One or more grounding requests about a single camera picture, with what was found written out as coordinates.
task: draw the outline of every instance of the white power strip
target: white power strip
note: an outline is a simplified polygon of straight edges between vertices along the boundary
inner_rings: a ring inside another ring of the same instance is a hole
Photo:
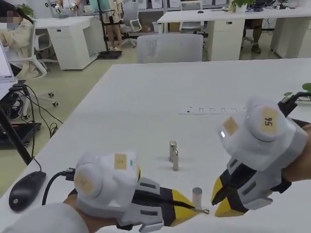
[[[181,115],[231,115],[237,112],[245,111],[246,108],[240,107],[194,107],[189,106],[181,109]]]

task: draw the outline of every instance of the chair wheel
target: chair wheel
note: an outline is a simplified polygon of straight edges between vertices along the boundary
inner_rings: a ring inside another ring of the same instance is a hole
[[[23,116],[23,118],[24,118],[25,120],[29,120],[29,119],[30,119],[30,115],[29,115],[29,114],[26,114],[26,115]]]

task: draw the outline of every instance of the computer mouse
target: computer mouse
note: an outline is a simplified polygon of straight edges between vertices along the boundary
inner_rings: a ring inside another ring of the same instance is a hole
[[[21,178],[12,188],[9,196],[11,210],[20,212],[26,209],[38,195],[47,174],[35,171]]]

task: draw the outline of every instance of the white sleeve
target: white sleeve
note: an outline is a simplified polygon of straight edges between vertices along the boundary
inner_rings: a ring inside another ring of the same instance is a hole
[[[29,211],[2,233],[88,233],[88,228],[71,206],[54,203]]]

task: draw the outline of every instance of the metal cylinder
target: metal cylinder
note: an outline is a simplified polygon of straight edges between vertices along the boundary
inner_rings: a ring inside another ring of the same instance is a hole
[[[195,187],[192,189],[192,203],[194,207],[198,210],[202,210],[202,189],[199,187]]]
[[[178,171],[178,150],[174,150],[173,152],[173,171]]]
[[[174,150],[177,150],[177,142],[175,142],[175,141],[170,141],[170,156],[169,156],[169,161],[170,161],[171,163],[173,162]]]

